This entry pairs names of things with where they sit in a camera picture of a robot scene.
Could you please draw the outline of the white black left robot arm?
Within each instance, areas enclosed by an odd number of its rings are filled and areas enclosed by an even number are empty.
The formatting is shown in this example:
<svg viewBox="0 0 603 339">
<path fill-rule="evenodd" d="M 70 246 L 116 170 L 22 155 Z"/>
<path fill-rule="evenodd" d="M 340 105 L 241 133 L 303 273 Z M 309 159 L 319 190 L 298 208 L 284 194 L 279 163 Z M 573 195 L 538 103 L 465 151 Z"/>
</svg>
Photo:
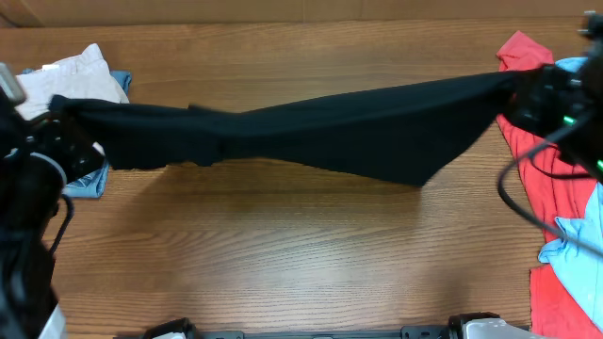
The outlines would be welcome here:
<svg viewBox="0 0 603 339">
<path fill-rule="evenodd" d="M 57 307 L 54 249 L 41 238 L 65 185 L 101 168 L 94 148 L 56 95 L 26 121 L 1 97 L 1 335 L 37 338 Z"/>
</svg>

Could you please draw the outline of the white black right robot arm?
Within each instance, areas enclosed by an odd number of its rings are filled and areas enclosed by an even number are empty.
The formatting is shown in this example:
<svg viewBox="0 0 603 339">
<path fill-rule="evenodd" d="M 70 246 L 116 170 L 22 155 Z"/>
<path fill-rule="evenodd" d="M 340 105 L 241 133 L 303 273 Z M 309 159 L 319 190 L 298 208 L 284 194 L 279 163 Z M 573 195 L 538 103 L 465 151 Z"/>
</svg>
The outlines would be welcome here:
<svg viewBox="0 0 603 339">
<path fill-rule="evenodd" d="M 521 161 L 554 145 L 564 162 L 601 181 L 602 15 L 585 12 L 579 33 L 590 42 L 584 63 L 574 72 L 552 64 L 522 72 L 505 118 L 543 139 L 521 154 Z"/>
</svg>

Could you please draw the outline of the black t-shirt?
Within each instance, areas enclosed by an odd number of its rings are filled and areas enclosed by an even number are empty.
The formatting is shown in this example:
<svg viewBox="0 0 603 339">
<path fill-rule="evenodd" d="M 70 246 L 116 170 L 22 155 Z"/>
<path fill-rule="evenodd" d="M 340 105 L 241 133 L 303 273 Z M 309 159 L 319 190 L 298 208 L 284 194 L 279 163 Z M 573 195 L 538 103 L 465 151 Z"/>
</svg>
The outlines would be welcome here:
<svg viewBox="0 0 603 339">
<path fill-rule="evenodd" d="M 229 113 L 55 96 L 117 170 L 269 158 L 423 186 L 503 111 L 518 73 L 484 73 Z"/>
</svg>

